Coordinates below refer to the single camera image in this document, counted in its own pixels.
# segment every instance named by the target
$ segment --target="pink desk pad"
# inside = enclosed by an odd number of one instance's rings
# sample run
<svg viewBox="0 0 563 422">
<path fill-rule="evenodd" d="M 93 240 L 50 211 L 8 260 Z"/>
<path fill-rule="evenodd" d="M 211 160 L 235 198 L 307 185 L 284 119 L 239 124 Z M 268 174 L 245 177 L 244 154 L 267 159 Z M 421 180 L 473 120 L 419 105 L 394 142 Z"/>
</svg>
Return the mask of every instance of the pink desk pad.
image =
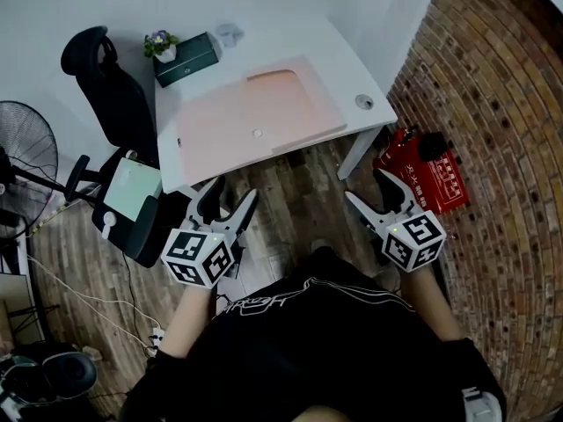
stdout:
<svg viewBox="0 0 563 422">
<path fill-rule="evenodd" d="M 346 127 L 302 56 L 186 102 L 176 123 L 184 173 L 193 185 Z"/>
</svg>

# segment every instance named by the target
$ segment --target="desk leg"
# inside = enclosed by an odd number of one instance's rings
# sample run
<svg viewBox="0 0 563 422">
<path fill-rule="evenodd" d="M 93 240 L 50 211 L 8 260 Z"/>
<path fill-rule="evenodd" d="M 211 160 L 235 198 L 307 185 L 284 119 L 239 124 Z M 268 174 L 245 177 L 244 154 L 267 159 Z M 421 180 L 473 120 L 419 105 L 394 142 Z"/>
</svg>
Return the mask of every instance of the desk leg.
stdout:
<svg viewBox="0 0 563 422">
<path fill-rule="evenodd" d="M 340 168 L 338 169 L 338 179 L 346 179 L 348 175 L 352 173 L 355 166 L 358 165 L 360 160 L 362 159 L 363 155 L 366 151 L 368 151 L 369 146 L 373 143 L 376 139 L 376 136 L 379 135 L 379 132 L 384 126 L 375 127 L 366 131 L 362 131 L 358 134 L 358 137 L 355 138 L 354 145 L 342 161 Z"/>
</svg>

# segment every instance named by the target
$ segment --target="wall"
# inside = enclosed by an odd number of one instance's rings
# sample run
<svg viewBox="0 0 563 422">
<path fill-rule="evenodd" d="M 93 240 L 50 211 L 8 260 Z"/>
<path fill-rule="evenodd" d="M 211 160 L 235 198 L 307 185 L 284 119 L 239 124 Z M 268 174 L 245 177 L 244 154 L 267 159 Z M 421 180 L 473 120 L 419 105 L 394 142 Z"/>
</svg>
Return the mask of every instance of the wall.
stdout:
<svg viewBox="0 0 563 422">
<path fill-rule="evenodd" d="M 388 96 L 399 124 L 444 133 L 467 188 L 441 260 L 508 421 L 563 402 L 560 20 L 544 0 L 432 0 Z"/>
<path fill-rule="evenodd" d="M 406 57 L 429 0 L 0 0 L 0 99 L 36 108 L 55 132 L 60 179 L 81 154 L 99 166 L 113 151 L 74 78 L 62 73 L 61 52 L 77 32 L 107 25 L 121 66 L 151 101 L 145 33 L 165 28 L 186 39 L 217 22 L 269 21 L 280 14 L 326 14 L 387 92 Z"/>
</svg>

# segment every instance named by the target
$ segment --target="white container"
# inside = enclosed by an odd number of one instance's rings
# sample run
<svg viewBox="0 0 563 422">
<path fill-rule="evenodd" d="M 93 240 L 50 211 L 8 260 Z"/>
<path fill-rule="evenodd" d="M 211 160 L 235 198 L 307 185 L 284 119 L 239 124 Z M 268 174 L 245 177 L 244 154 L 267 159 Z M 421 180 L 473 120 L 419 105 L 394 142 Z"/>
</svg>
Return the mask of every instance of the white container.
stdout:
<svg viewBox="0 0 563 422">
<path fill-rule="evenodd" d="M 176 59 L 176 46 L 173 44 L 169 46 L 162 54 L 157 55 L 157 59 L 164 63 L 174 61 Z"/>
<path fill-rule="evenodd" d="M 235 24 L 220 24 L 215 29 L 217 38 L 219 38 L 225 48 L 235 47 L 237 45 L 237 35 L 240 33 Z"/>
</svg>

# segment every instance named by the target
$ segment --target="black mesh chair backrest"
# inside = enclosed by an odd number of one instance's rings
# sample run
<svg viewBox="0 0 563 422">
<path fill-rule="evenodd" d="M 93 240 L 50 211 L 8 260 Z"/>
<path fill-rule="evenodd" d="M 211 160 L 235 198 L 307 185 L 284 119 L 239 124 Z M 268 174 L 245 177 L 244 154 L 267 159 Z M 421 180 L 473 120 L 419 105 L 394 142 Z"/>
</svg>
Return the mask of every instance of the black mesh chair backrest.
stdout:
<svg viewBox="0 0 563 422">
<path fill-rule="evenodd" d="M 158 167 L 157 133 L 143 89 L 120 68 L 106 33 L 105 26 L 95 26 L 75 35 L 62 52 L 62 70 L 76 77 L 107 140 Z"/>
</svg>

